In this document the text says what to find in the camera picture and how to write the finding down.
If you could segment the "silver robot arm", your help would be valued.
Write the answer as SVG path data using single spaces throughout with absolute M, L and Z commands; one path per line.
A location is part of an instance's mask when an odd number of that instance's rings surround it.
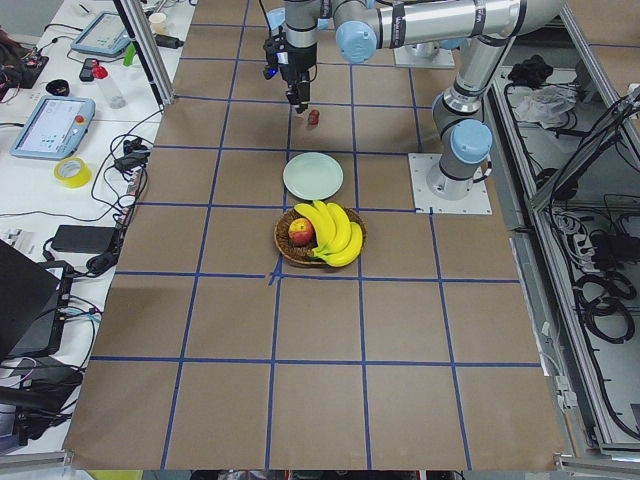
M 318 33 L 332 26 L 339 54 L 363 65 L 379 50 L 404 52 L 398 67 L 414 68 L 420 55 L 443 50 L 456 60 L 451 83 L 434 98 L 441 138 L 454 124 L 480 119 L 486 91 L 512 44 L 554 19 L 562 1 L 284 1 L 261 11 L 267 37 L 263 74 L 281 76 L 286 98 L 298 113 L 311 102 Z

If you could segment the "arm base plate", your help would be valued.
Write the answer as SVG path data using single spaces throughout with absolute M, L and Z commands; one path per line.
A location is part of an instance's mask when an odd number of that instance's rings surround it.
M 491 215 L 483 171 L 467 180 L 452 180 L 440 169 L 438 153 L 408 155 L 414 210 L 421 214 Z
M 450 50 L 438 42 L 404 45 L 394 50 L 394 63 L 399 68 L 453 70 L 455 60 Z

